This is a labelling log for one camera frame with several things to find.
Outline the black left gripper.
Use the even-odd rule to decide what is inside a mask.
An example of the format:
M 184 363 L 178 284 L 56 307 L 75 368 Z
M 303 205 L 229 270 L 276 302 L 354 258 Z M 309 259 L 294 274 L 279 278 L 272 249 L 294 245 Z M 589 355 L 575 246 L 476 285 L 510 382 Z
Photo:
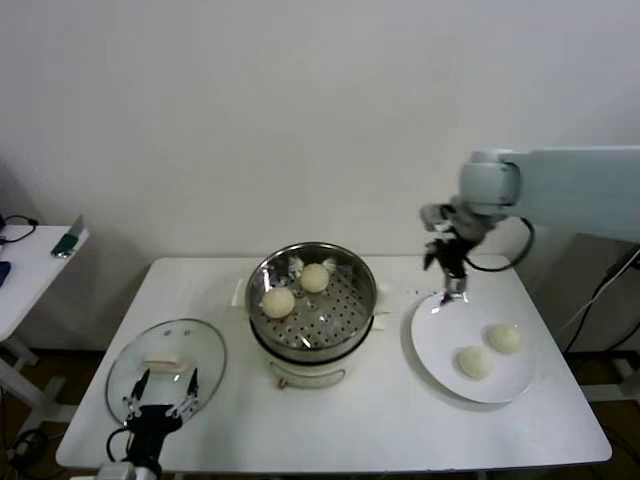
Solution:
M 191 416 L 199 402 L 198 369 L 195 368 L 186 396 L 172 408 L 169 405 L 143 405 L 140 401 L 150 376 L 146 369 L 134 383 L 129 396 L 123 398 L 129 414 L 126 427 L 132 434 L 127 459 L 134 464 L 157 463 L 166 437 L 182 427 L 180 416 Z

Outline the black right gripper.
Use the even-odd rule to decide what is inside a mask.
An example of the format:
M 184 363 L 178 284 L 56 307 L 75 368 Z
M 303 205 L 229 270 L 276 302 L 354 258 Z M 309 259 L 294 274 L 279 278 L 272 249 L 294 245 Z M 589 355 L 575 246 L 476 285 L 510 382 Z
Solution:
M 464 267 L 469 252 L 483 241 L 482 235 L 461 236 L 458 232 L 436 233 L 425 245 L 423 270 L 437 261 L 445 273 L 440 305 L 454 301 L 467 302 L 467 277 Z

